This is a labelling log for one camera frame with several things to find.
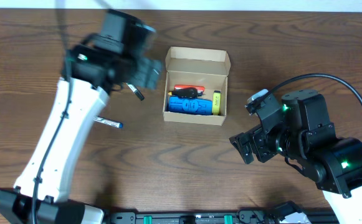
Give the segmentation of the black white marker pen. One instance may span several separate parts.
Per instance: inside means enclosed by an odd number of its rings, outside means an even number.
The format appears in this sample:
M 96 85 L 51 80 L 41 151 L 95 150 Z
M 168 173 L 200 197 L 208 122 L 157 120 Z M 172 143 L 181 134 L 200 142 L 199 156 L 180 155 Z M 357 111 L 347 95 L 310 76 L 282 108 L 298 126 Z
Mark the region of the black white marker pen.
M 131 83 L 127 83 L 127 86 L 131 89 L 131 91 L 140 99 L 140 101 L 143 101 L 145 97 L 141 93 L 139 89 L 137 89 L 136 86 L 132 85 Z

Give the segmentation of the black teardrop glue bottle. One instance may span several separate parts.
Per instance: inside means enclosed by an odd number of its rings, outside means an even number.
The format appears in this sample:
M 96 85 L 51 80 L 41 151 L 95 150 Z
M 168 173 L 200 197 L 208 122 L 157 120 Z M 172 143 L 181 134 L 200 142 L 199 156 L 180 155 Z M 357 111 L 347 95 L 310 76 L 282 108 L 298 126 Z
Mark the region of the black teardrop glue bottle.
M 168 93 L 170 96 L 177 96 L 178 98 L 194 99 L 202 96 L 203 93 L 198 93 L 195 88 L 185 88 L 181 90 L 173 90 Z

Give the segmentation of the brown cardboard box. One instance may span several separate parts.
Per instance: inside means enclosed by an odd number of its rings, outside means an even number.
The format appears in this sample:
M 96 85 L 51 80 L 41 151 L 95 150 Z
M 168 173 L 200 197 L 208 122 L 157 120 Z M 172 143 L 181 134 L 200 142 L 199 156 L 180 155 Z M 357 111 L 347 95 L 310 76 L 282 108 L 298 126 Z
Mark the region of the brown cardboard box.
M 225 50 L 170 47 L 165 58 L 166 84 L 164 89 L 163 118 L 165 121 L 210 124 L 220 126 L 227 116 L 228 74 L 231 62 Z M 215 102 L 220 93 L 217 115 L 176 113 L 169 110 L 169 92 L 176 85 L 203 86 L 201 99 Z

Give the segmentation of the yellow black highlighter marker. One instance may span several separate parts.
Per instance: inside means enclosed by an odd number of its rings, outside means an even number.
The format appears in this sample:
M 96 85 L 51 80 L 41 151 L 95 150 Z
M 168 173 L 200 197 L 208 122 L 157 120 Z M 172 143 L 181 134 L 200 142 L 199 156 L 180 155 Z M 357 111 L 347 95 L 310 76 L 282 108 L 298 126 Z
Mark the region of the yellow black highlighter marker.
M 221 92 L 219 90 L 215 90 L 212 98 L 212 114 L 220 115 L 221 110 Z

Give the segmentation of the blue white marker pen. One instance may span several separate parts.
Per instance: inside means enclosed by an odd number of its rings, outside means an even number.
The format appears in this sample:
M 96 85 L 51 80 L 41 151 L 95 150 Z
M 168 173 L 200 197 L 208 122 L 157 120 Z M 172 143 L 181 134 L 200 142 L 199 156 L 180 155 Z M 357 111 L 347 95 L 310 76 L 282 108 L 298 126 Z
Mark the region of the blue white marker pen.
M 121 123 L 121 122 L 106 119 L 106 118 L 99 117 L 99 116 L 94 117 L 94 121 L 98 122 L 98 123 L 101 123 L 101 124 L 105 124 L 107 126 L 114 127 L 114 128 L 121 129 L 123 127 L 123 123 Z

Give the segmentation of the blue plastic tool holder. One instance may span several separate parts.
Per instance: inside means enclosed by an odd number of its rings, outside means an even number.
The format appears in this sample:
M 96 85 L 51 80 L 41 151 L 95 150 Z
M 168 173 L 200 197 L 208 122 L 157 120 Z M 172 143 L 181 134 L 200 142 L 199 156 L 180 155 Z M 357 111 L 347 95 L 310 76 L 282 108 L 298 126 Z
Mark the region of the blue plastic tool holder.
M 187 99 L 171 96 L 168 102 L 168 111 L 174 113 L 212 115 L 212 101 L 200 98 Z

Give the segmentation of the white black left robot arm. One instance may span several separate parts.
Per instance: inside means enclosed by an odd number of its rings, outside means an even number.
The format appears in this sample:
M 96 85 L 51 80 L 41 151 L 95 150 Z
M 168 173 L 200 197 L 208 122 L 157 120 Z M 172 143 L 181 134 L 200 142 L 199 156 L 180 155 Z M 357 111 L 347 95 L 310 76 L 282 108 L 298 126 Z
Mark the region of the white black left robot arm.
M 162 65 L 142 50 L 111 52 L 78 45 L 67 51 L 47 123 L 13 188 L 0 188 L 9 223 L 105 223 L 101 208 L 69 199 L 75 166 L 114 85 L 155 88 Z

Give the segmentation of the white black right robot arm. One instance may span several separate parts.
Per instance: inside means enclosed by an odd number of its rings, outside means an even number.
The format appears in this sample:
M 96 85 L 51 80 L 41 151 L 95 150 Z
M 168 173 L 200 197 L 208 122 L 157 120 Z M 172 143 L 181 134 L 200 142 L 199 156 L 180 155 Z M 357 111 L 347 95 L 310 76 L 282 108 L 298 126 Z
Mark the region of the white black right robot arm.
M 316 90 L 269 95 L 257 111 L 260 123 L 231 137 L 243 161 L 265 163 L 276 155 L 311 179 L 340 223 L 362 223 L 362 142 L 339 138 L 326 101 Z

